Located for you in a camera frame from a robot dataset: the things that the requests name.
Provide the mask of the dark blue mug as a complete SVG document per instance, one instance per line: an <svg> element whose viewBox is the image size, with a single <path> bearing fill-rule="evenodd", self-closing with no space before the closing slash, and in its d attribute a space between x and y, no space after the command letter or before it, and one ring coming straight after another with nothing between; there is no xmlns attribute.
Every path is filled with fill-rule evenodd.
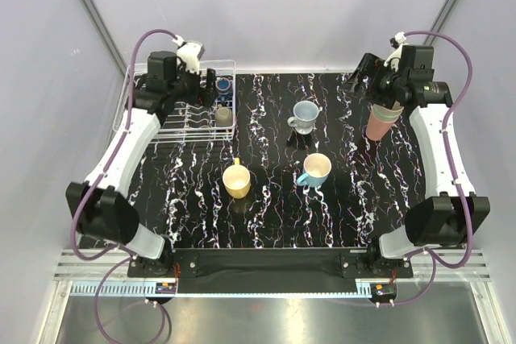
<svg viewBox="0 0 516 344"><path fill-rule="evenodd" d="M225 77L220 77L215 82L215 88L218 94L218 101L223 106L226 105L233 95L232 81Z"/></svg>

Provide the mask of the beige small mug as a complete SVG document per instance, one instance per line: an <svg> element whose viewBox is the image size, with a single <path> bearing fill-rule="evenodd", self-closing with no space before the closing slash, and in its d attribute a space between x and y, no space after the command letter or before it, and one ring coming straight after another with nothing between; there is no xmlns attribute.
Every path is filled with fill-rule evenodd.
<svg viewBox="0 0 516 344"><path fill-rule="evenodd" d="M216 127L222 127L222 128L232 127L232 125L233 125L232 109L225 107L225 106L219 106L217 108L217 110L215 111L214 120L215 120Z"/></svg>

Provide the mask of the pink plastic cup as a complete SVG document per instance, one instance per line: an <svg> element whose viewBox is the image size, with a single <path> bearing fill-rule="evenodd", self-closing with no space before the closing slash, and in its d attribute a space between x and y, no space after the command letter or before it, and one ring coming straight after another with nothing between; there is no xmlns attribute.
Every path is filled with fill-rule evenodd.
<svg viewBox="0 0 516 344"><path fill-rule="evenodd" d="M391 129L393 121L379 119L371 113L368 118L368 125L365 130L366 136L372 141L380 141Z"/></svg>

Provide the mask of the white grey mug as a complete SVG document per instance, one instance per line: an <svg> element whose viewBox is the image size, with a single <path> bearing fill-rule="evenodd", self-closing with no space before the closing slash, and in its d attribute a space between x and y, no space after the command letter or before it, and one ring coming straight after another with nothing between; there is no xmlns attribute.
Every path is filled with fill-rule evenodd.
<svg viewBox="0 0 516 344"><path fill-rule="evenodd" d="M314 129L314 124L322 108L314 102L301 101L293 107L293 116L287 120L290 128L300 135L308 135Z"/></svg>

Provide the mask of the yellow cup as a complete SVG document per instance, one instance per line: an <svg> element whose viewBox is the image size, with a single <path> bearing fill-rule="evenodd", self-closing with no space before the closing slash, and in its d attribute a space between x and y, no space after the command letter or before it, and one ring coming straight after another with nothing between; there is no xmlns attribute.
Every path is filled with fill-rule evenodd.
<svg viewBox="0 0 516 344"><path fill-rule="evenodd" d="M223 172L223 184L229 195L235 199L243 199L249 193L251 174L241 164L240 158L235 158L234 163Z"/></svg>

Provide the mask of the light blue cup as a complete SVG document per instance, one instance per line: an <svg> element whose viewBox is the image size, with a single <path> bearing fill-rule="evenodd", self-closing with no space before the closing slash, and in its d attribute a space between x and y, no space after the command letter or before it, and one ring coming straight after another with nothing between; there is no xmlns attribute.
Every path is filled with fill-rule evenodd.
<svg viewBox="0 0 516 344"><path fill-rule="evenodd" d="M305 158L303 171L297 178L296 185L317 188L326 181L330 172L330 159L324 154L313 153Z"/></svg>

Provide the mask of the mint green cup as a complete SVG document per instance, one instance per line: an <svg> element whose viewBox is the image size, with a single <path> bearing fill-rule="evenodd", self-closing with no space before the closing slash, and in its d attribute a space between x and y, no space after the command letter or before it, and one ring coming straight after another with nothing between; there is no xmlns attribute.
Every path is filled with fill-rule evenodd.
<svg viewBox="0 0 516 344"><path fill-rule="evenodd" d="M384 106L373 105L371 115L380 122L396 122L403 112L403 108L391 110Z"/></svg>

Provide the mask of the tan beige tall cup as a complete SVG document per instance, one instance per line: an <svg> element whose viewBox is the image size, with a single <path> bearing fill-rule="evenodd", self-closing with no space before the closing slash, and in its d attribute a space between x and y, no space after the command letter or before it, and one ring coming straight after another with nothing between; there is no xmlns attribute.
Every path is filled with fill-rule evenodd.
<svg viewBox="0 0 516 344"><path fill-rule="evenodd" d="M394 106L393 108L386 108L378 104L374 104L372 106L372 112L374 112L376 115L384 117L385 119L398 117L402 113L402 111L402 106Z"/></svg>

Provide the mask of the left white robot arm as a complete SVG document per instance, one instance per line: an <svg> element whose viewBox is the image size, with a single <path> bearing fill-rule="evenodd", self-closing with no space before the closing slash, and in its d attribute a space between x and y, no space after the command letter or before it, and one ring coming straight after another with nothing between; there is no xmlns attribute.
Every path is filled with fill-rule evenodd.
<svg viewBox="0 0 516 344"><path fill-rule="evenodd" d="M79 234L105 240L146 259L156 276L168 275L174 257L170 242L150 231L128 201L132 176L149 143L177 103L209 107L217 95L216 72L189 67L180 52L152 52L147 71L130 79L126 109L106 153L84 182L72 182L65 196L73 216L72 243Z"/></svg>

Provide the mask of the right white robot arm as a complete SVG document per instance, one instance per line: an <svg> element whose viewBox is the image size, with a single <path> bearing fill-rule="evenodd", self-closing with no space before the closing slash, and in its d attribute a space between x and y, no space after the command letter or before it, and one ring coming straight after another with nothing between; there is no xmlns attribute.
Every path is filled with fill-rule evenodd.
<svg viewBox="0 0 516 344"><path fill-rule="evenodd" d="M401 227L377 240L366 256L374 276L385 276L395 259L408 259L433 247L472 248L472 239L490 212L487 197L479 196L465 171L456 140L453 113L457 101L447 83L435 81L434 49L399 44L382 59L365 53L345 84L362 89L371 102L365 134L381 140L406 114L418 141L425 173L425 197L408 210Z"/></svg>

